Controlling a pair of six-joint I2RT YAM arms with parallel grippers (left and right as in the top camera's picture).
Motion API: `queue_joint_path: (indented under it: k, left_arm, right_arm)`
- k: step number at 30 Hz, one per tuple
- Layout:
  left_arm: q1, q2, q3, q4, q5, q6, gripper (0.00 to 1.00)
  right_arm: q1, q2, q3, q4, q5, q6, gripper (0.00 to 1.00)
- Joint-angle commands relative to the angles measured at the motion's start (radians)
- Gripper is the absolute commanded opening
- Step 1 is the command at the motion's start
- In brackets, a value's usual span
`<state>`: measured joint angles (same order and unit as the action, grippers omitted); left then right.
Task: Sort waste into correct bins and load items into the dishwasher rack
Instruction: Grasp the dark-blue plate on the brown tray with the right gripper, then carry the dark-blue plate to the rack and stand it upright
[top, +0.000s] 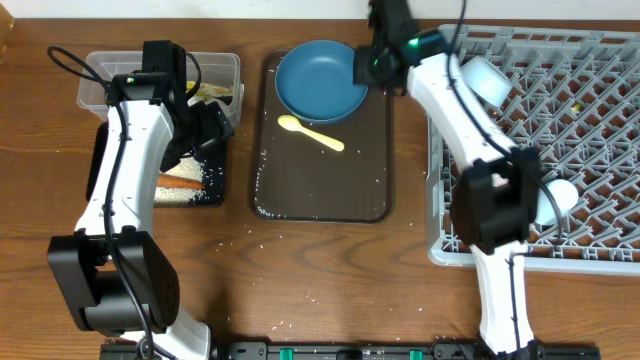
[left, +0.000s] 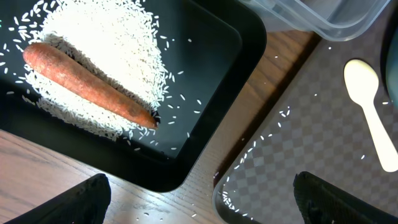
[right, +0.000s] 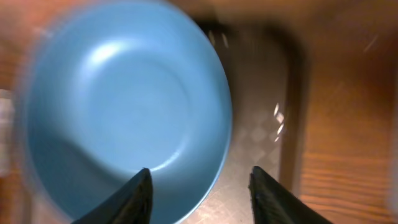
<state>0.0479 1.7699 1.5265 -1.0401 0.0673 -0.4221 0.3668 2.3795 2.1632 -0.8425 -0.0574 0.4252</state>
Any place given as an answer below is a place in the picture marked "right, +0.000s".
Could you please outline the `dark blue plate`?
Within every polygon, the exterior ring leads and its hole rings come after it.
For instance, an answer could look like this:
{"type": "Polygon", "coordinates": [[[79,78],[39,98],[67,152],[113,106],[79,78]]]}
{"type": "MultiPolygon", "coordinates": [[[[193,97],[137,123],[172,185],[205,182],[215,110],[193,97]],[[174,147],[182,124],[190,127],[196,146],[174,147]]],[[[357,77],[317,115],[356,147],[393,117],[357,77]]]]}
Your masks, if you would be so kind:
{"type": "Polygon", "coordinates": [[[30,176],[71,220],[148,168],[151,222],[182,222],[217,181],[233,126],[215,49],[163,1],[95,4],[63,21],[17,112],[30,176]]]}

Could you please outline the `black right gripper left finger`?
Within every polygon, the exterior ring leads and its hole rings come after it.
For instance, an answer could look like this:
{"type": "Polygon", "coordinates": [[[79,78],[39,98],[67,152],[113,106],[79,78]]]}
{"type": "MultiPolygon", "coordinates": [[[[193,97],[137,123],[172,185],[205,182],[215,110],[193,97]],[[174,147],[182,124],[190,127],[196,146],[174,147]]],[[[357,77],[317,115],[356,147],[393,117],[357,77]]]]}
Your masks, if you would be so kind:
{"type": "Polygon", "coordinates": [[[143,168],[117,192],[72,224],[149,224],[153,204],[150,170],[143,168]]]}

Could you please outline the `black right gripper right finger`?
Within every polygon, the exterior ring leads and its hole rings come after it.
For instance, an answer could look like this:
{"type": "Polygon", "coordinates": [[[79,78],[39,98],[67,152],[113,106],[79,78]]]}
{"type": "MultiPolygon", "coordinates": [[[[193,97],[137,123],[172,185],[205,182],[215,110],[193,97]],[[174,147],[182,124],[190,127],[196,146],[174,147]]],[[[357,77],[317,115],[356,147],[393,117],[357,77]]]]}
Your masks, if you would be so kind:
{"type": "Polygon", "coordinates": [[[252,168],[249,191],[255,224],[331,224],[259,166],[252,168]]]}

